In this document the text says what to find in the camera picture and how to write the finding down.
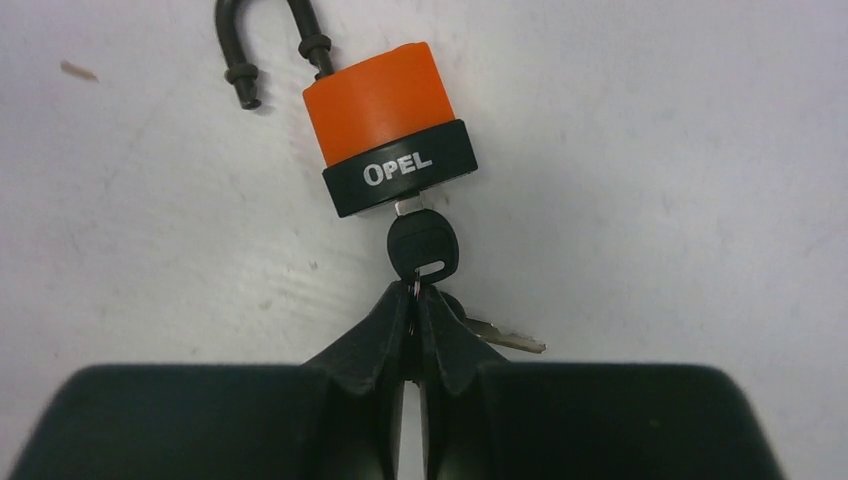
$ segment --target white surface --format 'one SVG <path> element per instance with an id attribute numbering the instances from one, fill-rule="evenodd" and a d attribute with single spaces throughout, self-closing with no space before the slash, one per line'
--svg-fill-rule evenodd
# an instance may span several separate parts
<path id="1" fill-rule="evenodd" d="M 716 365 L 791 477 L 845 478 L 848 3 L 316 3 L 339 66 L 431 43 L 481 165 L 429 195 L 470 311 L 546 360 Z M 392 280 L 391 208 L 325 192 L 285 2 L 246 23 L 264 115 L 211 1 L 0 2 L 0 471 L 80 367 L 301 362 Z"/>

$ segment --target orange padlock body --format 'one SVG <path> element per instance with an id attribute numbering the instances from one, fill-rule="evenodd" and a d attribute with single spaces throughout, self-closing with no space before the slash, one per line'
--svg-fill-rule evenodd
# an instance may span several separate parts
<path id="1" fill-rule="evenodd" d="M 456 119 L 423 42 L 324 77 L 303 91 L 303 100 L 328 167 Z"/>

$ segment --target wood chip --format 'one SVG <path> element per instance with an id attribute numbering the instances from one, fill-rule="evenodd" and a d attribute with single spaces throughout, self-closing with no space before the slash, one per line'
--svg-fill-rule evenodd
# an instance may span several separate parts
<path id="1" fill-rule="evenodd" d="M 97 79 L 97 75 L 94 74 L 91 70 L 80 67 L 79 65 L 74 65 L 73 63 L 62 60 L 62 63 L 59 64 L 59 67 L 63 72 L 71 75 L 73 77 L 81 78 L 83 80 L 88 80 L 89 82 L 100 82 Z"/>

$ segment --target key blade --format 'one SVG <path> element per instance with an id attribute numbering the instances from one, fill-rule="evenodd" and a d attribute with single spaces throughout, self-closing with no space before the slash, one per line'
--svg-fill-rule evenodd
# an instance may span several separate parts
<path id="1" fill-rule="evenodd" d="M 466 318 L 462 323 L 486 343 L 536 354 L 542 353 L 547 349 L 544 343 L 498 327 L 489 322 Z"/>

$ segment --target white table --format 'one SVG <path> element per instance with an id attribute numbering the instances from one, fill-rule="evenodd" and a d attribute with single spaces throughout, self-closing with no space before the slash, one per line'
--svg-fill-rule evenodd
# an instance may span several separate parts
<path id="1" fill-rule="evenodd" d="M 481 167 L 427 195 L 469 311 L 544 360 L 718 366 L 789 476 L 845 478 L 844 1 L 315 1 L 339 66 L 433 48 Z M 252 3 L 262 115 L 212 1 L 0 2 L 0 471 L 81 367 L 301 362 L 393 279 L 393 212 L 336 218 L 313 71 Z"/>

